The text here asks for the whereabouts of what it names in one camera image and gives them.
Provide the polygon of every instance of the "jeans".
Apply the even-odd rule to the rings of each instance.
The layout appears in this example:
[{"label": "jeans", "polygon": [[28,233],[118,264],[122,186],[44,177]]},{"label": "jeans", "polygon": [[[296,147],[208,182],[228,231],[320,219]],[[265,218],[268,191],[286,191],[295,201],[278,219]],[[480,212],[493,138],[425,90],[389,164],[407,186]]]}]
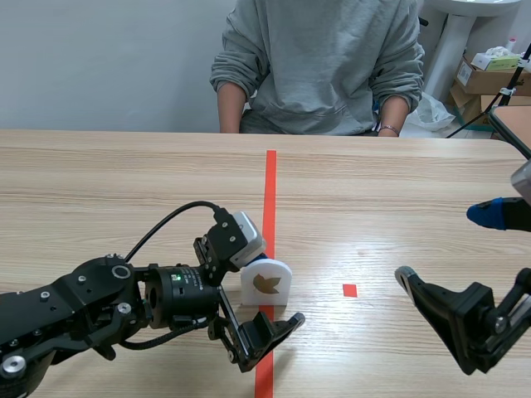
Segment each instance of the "jeans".
[{"label": "jeans", "polygon": [[[242,134],[287,134],[279,129],[269,120],[260,116],[257,112],[250,109],[246,110],[241,117],[240,133]],[[377,137],[377,131],[366,131],[364,133],[353,133],[359,137]]]}]

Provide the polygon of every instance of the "wood grain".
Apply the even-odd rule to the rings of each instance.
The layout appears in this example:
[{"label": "wood grain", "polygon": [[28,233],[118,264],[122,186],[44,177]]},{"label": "wood grain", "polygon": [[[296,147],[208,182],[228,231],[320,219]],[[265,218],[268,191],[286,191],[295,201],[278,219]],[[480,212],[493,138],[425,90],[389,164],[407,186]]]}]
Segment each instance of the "wood grain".
[{"label": "wood grain", "polygon": [[[464,376],[393,276],[409,265],[449,289],[487,284],[499,299],[529,266],[531,235],[465,217],[471,204],[515,195],[509,178],[524,158],[499,142],[2,131],[0,291],[125,253],[188,201],[247,211],[261,227],[267,149],[278,151],[276,255],[294,271],[283,317],[307,317],[275,354],[276,398],[528,396],[529,337],[488,376]],[[195,264],[192,240],[212,223],[208,211],[184,214],[135,264]],[[256,309],[239,308],[238,276],[224,284],[246,320]],[[344,283],[358,298],[343,297]],[[147,352],[118,348],[114,362],[81,354],[50,369],[34,396],[253,395],[254,373],[230,366],[203,331]]]}]

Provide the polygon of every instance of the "hand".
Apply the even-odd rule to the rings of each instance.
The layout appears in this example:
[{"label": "hand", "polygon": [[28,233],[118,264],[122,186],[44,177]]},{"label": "hand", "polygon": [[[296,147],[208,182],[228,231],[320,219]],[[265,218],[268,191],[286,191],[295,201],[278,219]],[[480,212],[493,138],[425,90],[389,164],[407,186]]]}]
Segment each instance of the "hand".
[{"label": "hand", "polygon": [[397,134],[390,129],[382,129],[378,133],[378,137],[398,138]]}]

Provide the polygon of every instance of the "white block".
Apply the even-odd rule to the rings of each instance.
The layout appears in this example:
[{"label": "white block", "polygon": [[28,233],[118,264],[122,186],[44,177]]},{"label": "white block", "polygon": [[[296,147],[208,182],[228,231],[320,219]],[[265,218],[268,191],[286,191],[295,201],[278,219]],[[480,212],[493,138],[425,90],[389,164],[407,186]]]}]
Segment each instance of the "white block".
[{"label": "white block", "polygon": [[292,272],[281,261],[253,261],[241,270],[243,305],[287,305]]}]

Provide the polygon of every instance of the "white sink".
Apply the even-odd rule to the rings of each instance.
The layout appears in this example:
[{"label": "white sink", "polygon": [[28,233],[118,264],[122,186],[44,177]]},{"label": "white sink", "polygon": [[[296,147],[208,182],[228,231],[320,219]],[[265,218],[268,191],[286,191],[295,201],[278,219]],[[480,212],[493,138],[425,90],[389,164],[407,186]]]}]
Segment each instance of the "white sink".
[{"label": "white sink", "polygon": [[445,31],[426,74],[424,91],[444,101],[450,93],[456,69],[465,52],[476,18],[497,17],[520,3],[521,0],[426,0],[426,4],[449,15]]},{"label": "white sink", "polygon": [[497,17],[518,6],[521,0],[426,0],[447,14],[463,17]]}]

